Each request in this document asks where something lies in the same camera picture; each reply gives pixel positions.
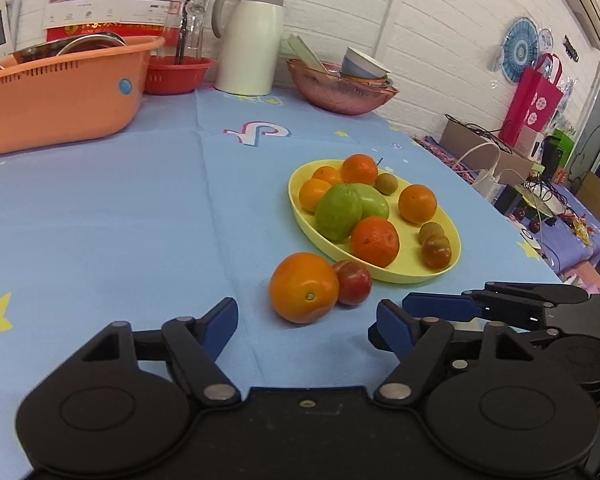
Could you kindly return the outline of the dark red-green plum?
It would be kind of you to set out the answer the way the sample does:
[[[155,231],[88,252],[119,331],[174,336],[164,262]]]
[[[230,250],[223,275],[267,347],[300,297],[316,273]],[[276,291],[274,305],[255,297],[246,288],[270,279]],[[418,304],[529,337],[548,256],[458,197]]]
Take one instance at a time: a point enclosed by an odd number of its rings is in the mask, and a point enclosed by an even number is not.
[[[420,248],[422,263],[431,270],[445,269],[451,262],[451,243],[445,235],[428,237]]]

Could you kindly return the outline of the brown kiwi fruit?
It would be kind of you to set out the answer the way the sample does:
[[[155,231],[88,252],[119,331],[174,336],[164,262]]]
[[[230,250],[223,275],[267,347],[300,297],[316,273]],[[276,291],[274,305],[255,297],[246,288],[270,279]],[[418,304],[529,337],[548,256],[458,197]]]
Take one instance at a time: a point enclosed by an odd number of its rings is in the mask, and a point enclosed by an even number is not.
[[[398,179],[390,172],[380,174],[374,184],[376,190],[385,196],[390,196],[398,189]]]

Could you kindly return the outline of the small orange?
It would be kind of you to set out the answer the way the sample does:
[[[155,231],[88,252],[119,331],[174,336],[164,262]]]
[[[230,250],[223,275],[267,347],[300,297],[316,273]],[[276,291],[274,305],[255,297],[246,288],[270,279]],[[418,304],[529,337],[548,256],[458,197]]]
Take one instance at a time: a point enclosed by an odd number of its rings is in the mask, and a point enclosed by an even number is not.
[[[301,185],[298,193],[300,206],[305,211],[313,214],[314,211],[316,211],[317,205],[331,187],[329,182],[321,179],[311,178],[306,180],[306,182]]]

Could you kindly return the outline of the yellow plastic plate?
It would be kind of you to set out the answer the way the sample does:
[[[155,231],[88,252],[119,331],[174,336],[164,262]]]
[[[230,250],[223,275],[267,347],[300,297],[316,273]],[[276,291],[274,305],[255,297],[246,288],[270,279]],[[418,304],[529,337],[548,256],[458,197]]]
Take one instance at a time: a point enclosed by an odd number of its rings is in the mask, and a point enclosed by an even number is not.
[[[406,222],[401,218],[399,212],[399,196],[400,192],[410,185],[410,182],[397,177],[398,190],[387,197],[389,205],[388,220],[396,228],[396,232],[400,238],[400,252],[385,268],[374,266],[364,260],[356,258],[350,254],[350,240],[345,240],[342,243],[334,244],[315,229],[314,214],[310,214],[302,208],[299,200],[299,192],[302,184],[309,180],[314,174],[314,171],[323,166],[334,167],[339,169],[342,164],[342,159],[320,159],[298,167],[291,174],[287,184],[288,198],[294,212],[294,218],[308,240],[324,255],[329,256],[332,260],[352,259],[358,263],[364,264],[368,272],[374,280],[393,283],[393,284],[416,284],[431,280],[436,276],[445,274],[452,269],[460,260],[462,254],[462,242],[460,241],[460,233],[446,213],[446,211],[438,206],[437,212],[432,217],[433,222],[437,222],[442,226],[445,236],[450,241],[452,258],[449,265],[442,270],[428,269],[422,263],[420,258],[420,247],[417,240],[419,226]]]

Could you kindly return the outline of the mandarin orange left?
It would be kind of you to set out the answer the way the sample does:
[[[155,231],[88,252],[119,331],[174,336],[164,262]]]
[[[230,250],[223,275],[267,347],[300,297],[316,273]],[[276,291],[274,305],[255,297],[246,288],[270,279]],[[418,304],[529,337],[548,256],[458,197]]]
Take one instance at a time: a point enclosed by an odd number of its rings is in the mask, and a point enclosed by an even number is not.
[[[400,252],[400,238],[387,219],[369,216],[359,221],[350,236],[350,254],[385,268]]]

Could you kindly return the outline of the mandarin orange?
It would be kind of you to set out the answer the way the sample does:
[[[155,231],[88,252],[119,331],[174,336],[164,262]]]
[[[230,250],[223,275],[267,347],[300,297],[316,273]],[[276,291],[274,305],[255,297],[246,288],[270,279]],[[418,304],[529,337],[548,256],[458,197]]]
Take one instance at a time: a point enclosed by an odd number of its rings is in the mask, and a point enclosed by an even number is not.
[[[406,222],[424,224],[434,218],[437,212],[437,196],[425,185],[407,185],[398,199],[398,209]]]
[[[359,221],[350,236],[350,254],[385,268],[400,252],[400,238],[387,219],[369,216]]]

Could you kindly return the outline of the green apple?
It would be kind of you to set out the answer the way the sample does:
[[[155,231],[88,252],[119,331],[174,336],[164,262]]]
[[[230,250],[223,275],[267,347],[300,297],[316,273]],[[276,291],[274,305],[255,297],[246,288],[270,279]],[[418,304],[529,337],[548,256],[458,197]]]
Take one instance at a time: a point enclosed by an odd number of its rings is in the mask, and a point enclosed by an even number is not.
[[[362,200],[350,184],[338,183],[322,197],[315,209],[315,229],[333,243],[346,240],[362,219]]]
[[[389,205],[381,192],[365,183],[352,183],[351,186],[360,196],[363,219],[368,217],[387,219],[389,217]]]

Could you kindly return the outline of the cardboard box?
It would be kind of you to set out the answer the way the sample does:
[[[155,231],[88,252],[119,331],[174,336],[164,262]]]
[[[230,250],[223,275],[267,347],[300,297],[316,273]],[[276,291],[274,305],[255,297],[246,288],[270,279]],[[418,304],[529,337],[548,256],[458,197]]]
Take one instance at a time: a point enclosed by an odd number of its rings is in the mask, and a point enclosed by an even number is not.
[[[495,166],[494,176],[501,184],[521,183],[530,176],[534,162],[511,148],[500,148],[496,145],[497,140],[480,136],[460,122],[449,119],[439,144],[456,159],[464,157],[460,163],[468,169],[487,170]]]

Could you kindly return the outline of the orange with stem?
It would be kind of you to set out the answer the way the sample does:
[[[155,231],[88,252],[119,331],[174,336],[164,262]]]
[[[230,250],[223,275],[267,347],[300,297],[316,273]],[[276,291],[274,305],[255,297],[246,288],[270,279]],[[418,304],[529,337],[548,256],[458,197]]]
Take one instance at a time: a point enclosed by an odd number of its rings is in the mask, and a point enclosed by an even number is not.
[[[378,178],[378,167],[370,156],[354,154],[342,162],[340,176],[344,183],[374,185]]]

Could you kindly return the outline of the small mandarin far left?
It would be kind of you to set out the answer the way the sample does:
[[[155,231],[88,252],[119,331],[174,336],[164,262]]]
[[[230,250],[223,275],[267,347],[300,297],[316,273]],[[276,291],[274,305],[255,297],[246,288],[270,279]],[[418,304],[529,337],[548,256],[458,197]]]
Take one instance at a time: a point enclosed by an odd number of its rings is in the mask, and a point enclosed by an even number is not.
[[[312,174],[312,178],[327,182],[329,185],[336,185],[342,182],[340,171],[331,166],[321,166]]]

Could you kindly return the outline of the pink gift bag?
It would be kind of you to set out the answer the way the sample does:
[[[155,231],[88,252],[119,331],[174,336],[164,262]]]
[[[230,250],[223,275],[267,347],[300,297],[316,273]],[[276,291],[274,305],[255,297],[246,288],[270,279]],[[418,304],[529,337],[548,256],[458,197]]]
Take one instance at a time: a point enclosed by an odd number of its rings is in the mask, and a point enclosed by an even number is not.
[[[562,61],[554,53],[540,56],[538,64],[522,72],[498,137],[513,148],[522,128],[541,132],[552,118],[564,92],[558,88]]]

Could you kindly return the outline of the orange plastic basket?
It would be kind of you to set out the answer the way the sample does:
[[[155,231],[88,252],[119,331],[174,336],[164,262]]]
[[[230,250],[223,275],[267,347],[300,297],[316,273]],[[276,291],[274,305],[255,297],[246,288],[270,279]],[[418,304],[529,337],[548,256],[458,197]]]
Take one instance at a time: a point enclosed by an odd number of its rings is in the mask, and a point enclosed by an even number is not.
[[[95,140],[124,129],[140,109],[160,36],[121,47],[18,64],[0,61],[0,155]]]

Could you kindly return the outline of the white blue cup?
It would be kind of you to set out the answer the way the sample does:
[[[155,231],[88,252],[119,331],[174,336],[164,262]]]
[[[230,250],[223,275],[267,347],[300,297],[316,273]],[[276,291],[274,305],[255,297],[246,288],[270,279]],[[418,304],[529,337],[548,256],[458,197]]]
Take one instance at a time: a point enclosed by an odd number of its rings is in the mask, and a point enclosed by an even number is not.
[[[343,75],[363,78],[381,79],[389,75],[388,68],[382,66],[377,60],[359,50],[347,47],[340,65]]]

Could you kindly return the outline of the white thermos jug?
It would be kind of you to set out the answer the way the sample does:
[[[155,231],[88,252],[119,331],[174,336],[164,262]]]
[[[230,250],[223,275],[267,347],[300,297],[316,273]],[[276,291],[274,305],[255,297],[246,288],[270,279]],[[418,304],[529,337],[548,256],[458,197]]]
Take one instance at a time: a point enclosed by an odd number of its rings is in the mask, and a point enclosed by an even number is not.
[[[272,90],[284,31],[284,0],[215,0],[211,27],[221,41],[216,90],[266,96]]]

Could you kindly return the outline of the clear glass jar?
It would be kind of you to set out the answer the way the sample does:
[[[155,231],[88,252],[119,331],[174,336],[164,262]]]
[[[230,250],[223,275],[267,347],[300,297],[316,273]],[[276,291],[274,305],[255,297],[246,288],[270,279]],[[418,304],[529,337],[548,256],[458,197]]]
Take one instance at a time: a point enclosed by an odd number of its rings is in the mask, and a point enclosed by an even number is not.
[[[181,65],[202,57],[206,0],[171,0],[162,29],[159,58]]]

